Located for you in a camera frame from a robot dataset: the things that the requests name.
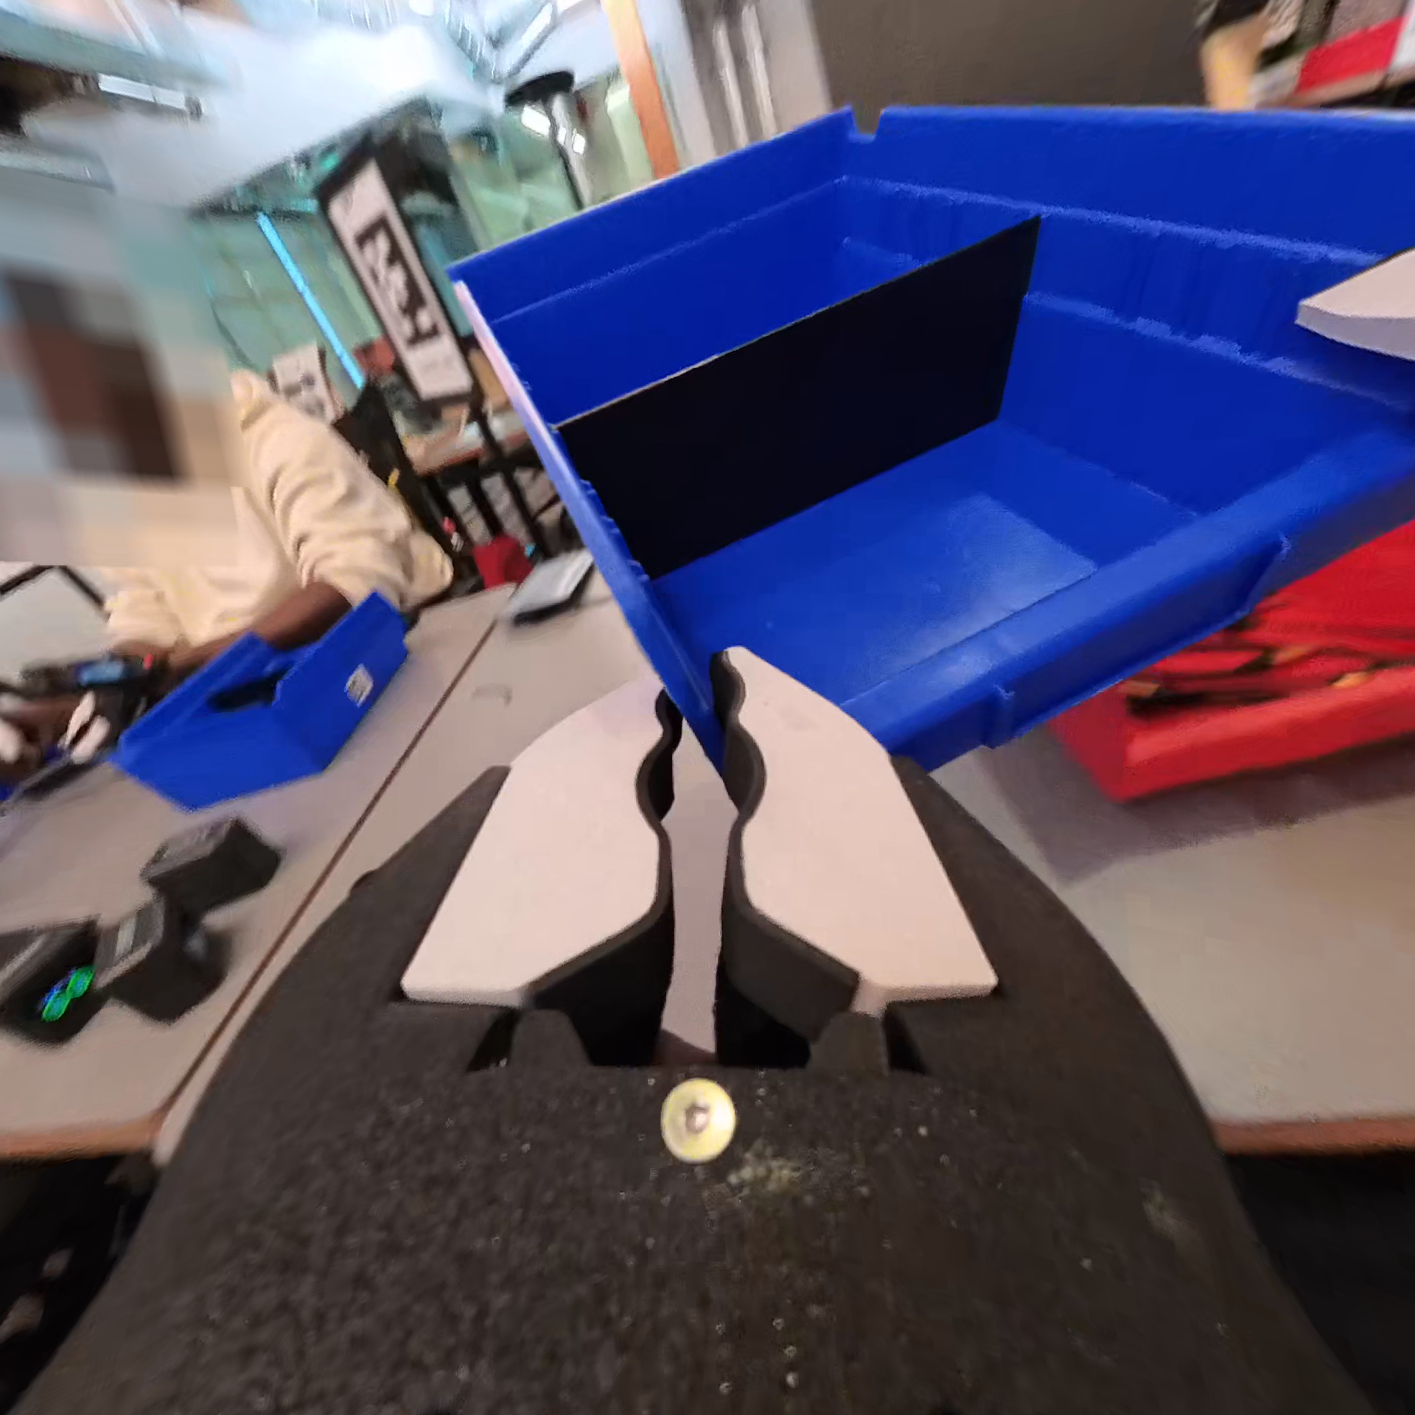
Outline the black device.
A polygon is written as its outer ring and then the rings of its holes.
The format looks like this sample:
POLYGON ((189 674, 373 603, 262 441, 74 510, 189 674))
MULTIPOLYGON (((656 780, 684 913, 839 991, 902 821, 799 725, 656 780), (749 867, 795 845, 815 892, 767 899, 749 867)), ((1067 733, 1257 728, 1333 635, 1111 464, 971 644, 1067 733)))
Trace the black device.
POLYGON ((96 917, 2 933, 2 1030, 40 1047, 72 1042, 102 1007, 96 917))
POLYGON ((94 988, 156 1023, 174 1023, 224 982, 229 945, 209 917, 262 892, 283 851, 239 817, 171 836, 140 871, 145 898, 99 929, 94 988))

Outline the blue storage bin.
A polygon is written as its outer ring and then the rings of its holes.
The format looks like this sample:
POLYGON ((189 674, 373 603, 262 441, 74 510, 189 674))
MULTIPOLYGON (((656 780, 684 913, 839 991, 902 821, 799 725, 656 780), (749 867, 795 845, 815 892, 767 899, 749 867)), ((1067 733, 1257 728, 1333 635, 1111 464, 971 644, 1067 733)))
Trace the blue storage bin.
POLYGON ((1412 520, 1412 366, 1297 324, 1412 248, 1412 117, 837 112, 448 280, 668 696, 783 669, 936 768, 1412 520), (557 425, 1041 221, 999 417, 647 578, 557 425))
POLYGON ((246 634, 139 716, 111 762, 186 811, 320 774, 402 669, 407 632, 371 593, 310 646, 246 634))

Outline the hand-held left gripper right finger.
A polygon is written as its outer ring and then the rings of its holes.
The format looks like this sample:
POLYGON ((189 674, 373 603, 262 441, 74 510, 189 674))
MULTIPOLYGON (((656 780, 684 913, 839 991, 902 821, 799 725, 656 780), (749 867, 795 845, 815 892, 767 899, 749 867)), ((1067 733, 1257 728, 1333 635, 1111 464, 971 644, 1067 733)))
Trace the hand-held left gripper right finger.
POLYGON ((901 771, 839 706, 752 650, 715 656, 736 808, 719 961, 769 1017, 982 998, 998 973, 901 771))

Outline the black bin divider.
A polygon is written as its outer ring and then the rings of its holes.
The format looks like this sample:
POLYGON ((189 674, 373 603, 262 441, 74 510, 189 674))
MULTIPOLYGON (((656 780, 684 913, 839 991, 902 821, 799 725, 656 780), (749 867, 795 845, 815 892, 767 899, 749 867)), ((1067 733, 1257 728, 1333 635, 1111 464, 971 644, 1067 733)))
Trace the black bin divider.
POLYGON ((1042 221, 1017 221, 556 426, 649 579, 996 420, 1042 221))

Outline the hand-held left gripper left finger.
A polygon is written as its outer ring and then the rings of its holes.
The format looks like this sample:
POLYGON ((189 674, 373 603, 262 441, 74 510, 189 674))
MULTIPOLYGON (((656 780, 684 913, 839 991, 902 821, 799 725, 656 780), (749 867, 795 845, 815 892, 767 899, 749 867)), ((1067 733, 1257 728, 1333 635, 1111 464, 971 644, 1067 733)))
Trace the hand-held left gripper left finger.
POLYGON ((671 904, 681 715, 643 677, 563 718, 504 771, 399 991, 523 1007, 671 904))

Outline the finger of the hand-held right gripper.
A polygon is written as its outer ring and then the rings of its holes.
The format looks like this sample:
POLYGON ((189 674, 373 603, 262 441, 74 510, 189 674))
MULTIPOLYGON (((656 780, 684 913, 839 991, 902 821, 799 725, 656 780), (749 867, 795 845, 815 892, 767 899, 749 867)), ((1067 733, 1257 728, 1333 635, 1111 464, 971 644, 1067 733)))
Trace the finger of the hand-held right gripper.
POLYGON ((1306 296, 1296 324, 1337 345, 1414 361, 1414 251, 1306 296))

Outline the red storage bin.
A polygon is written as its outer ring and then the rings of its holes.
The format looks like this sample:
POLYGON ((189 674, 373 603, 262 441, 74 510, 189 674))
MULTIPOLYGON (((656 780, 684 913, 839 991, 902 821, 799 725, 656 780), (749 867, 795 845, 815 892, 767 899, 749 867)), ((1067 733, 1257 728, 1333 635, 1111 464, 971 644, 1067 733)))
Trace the red storage bin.
POLYGON ((1414 733, 1414 523, 1052 718, 1114 803, 1414 733))

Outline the framed marker sign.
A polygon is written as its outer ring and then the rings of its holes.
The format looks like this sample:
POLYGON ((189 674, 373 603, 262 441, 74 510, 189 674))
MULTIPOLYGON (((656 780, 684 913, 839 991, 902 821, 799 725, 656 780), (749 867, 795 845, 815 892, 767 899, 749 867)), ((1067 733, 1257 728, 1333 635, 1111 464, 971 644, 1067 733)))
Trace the framed marker sign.
POLYGON ((476 382, 463 341, 399 209, 380 146, 358 140, 315 198, 414 398, 430 408, 469 404, 476 382))

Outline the grey desk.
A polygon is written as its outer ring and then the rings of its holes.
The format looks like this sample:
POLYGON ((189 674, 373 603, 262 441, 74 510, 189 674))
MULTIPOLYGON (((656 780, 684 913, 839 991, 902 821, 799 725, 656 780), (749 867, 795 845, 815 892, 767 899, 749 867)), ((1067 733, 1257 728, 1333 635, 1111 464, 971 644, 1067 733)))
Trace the grey desk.
MULTIPOLYGON (((226 973, 211 997, 173 1023, 109 1001, 58 1045, 3 1033, 3 1163, 164 1144, 165 1128, 208 1083, 286 946, 302 939, 324 886, 486 647, 509 597, 498 588, 425 613, 408 635, 408 662, 323 774, 229 806, 283 859, 268 886, 215 914, 226 973)), ((128 914, 146 898, 139 873, 156 848, 220 812, 181 812, 111 767, 15 806, 3 818, 3 930, 128 914)))
MULTIPOLYGON (((310 935, 484 770, 647 675, 596 579, 489 631, 173 1103, 167 1162, 310 935)), ((1045 730, 935 772, 1106 949, 1229 1154, 1412 1148, 1412 742, 1117 805, 1045 730)))

